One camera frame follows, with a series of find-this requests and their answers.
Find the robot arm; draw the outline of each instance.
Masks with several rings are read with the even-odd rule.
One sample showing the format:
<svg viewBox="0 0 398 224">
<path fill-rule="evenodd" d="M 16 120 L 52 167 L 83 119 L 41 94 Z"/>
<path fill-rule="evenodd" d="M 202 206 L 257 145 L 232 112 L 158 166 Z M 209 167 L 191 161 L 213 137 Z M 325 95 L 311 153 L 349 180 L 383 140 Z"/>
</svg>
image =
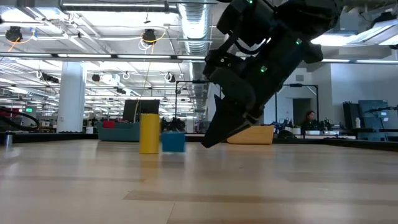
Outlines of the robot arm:
<svg viewBox="0 0 398 224">
<path fill-rule="evenodd" d="M 206 57 L 203 74 L 225 95 L 215 96 L 216 113 L 202 144 L 211 147 L 258 122 L 264 105 L 282 88 L 304 60 L 323 59 L 311 40 L 333 28 L 342 6 L 339 0 L 289 0 L 274 7 L 266 0 L 232 0 L 217 28 L 229 39 Z M 261 44 L 255 51 L 248 46 Z M 227 53 L 236 44 L 245 60 Z"/>
</svg>

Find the blue cube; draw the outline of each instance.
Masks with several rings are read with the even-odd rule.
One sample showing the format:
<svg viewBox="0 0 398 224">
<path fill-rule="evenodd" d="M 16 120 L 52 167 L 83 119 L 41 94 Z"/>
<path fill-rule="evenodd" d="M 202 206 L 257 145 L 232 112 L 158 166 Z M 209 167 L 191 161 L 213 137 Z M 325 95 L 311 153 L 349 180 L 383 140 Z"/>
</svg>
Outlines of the blue cube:
<svg viewBox="0 0 398 224">
<path fill-rule="evenodd" d="M 185 152 L 185 134 L 177 132 L 162 133 L 163 152 Z"/>
</svg>

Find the wooden floor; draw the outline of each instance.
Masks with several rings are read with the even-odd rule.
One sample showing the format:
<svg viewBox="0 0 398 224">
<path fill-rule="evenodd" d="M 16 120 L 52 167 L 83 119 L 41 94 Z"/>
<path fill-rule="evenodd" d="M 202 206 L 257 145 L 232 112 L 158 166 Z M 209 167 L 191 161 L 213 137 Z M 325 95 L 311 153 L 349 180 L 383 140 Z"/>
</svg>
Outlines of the wooden floor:
<svg viewBox="0 0 398 224">
<path fill-rule="evenodd" d="M 1 224 L 398 223 L 398 154 L 59 141 L 0 149 Z"/>
</svg>

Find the woman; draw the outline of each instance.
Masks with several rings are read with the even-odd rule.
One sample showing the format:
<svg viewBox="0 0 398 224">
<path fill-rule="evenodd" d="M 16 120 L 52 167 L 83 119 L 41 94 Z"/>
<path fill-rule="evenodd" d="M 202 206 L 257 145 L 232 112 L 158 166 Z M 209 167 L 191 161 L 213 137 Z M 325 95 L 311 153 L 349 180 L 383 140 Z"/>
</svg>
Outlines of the woman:
<svg viewBox="0 0 398 224">
<path fill-rule="evenodd" d="M 305 114 L 304 122 L 301 124 L 301 132 L 304 133 L 305 131 L 313 130 L 314 120 L 315 120 L 315 112 L 308 111 Z"/>
</svg>

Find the yellow block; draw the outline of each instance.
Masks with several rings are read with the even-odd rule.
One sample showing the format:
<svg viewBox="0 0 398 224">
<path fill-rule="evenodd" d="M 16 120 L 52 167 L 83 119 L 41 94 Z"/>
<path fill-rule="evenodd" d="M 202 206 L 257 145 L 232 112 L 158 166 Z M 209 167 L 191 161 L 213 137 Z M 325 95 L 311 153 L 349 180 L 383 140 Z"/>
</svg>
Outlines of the yellow block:
<svg viewBox="0 0 398 224">
<path fill-rule="evenodd" d="M 251 126 L 246 130 L 229 137 L 230 144 L 272 144 L 274 126 Z"/>
<path fill-rule="evenodd" d="M 139 126 L 139 153 L 159 153 L 159 114 L 142 114 Z"/>
</svg>

